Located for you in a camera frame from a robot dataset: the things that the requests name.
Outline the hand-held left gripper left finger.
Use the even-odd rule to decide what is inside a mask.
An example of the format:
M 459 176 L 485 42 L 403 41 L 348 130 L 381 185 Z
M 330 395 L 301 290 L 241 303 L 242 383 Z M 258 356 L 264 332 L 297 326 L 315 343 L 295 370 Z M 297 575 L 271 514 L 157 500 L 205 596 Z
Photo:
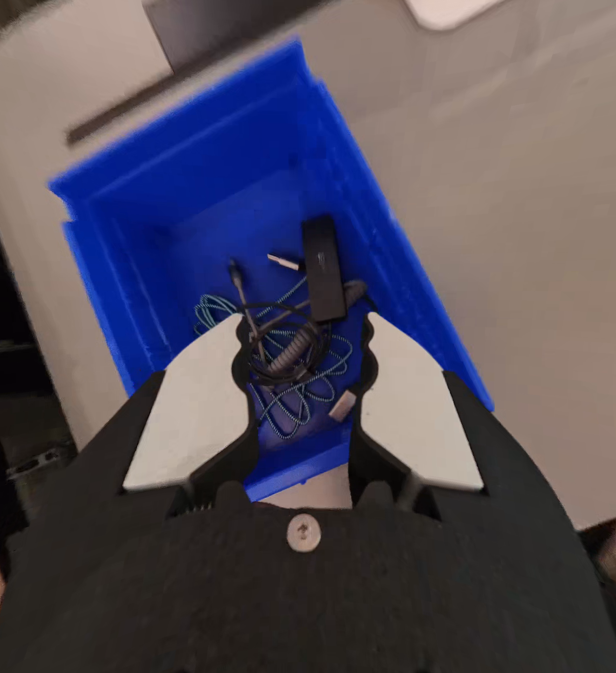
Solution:
M 255 405 L 246 388 L 247 357 L 231 315 L 198 337 L 167 366 L 123 487 L 140 491 L 215 478 L 233 460 L 243 481 L 258 460 Z

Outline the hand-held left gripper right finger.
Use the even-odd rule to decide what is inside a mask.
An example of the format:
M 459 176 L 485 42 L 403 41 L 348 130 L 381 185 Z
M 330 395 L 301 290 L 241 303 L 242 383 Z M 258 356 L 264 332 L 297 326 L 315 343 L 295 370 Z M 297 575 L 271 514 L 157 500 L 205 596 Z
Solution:
M 363 321 L 348 474 L 351 492 L 375 481 L 392 492 L 484 488 L 445 370 L 373 311 Z

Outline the blue storage bin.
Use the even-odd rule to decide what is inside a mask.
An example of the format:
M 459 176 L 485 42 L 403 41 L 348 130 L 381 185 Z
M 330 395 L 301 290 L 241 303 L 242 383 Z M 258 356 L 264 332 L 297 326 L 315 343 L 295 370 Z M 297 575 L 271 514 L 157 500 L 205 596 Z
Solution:
M 492 400 L 300 42 L 253 62 L 50 186 L 129 394 L 238 314 L 262 500 L 345 464 L 363 321 L 377 312 Z M 312 319 L 301 225 L 336 226 L 343 320 Z

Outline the black usb hub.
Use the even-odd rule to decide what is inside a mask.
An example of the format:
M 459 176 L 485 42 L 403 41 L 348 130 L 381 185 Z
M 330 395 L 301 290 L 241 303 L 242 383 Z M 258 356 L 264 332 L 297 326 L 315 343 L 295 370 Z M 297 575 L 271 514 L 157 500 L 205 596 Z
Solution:
M 312 319 L 318 324 L 343 320 L 348 308 L 340 273 L 334 218 L 322 214 L 301 225 L 303 262 L 284 254 L 269 253 L 277 265 L 293 271 L 304 270 L 307 278 Z

